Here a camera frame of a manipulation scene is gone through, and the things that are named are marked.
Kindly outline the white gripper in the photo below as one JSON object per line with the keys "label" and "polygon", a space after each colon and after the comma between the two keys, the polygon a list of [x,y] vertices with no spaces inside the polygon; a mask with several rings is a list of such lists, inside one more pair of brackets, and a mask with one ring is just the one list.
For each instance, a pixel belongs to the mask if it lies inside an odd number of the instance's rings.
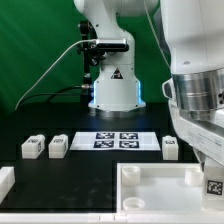
{"label": "white gripper", "polygon": [[176,103],[168,101],[177,136],[224,167],[224,109],[211,112],[206,121],[191,119]]}

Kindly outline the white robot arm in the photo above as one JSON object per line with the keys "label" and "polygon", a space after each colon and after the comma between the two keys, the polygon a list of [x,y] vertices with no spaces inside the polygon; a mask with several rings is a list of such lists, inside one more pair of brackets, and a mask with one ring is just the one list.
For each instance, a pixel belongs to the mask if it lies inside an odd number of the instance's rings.
{"label": "white robot arm", "polygon": [[136,112],[146,87],[135,67],[169,54],[162,84],[178,137],[224,166],[224,0],[73,0],[95,32],[99,64],[90,111]]}

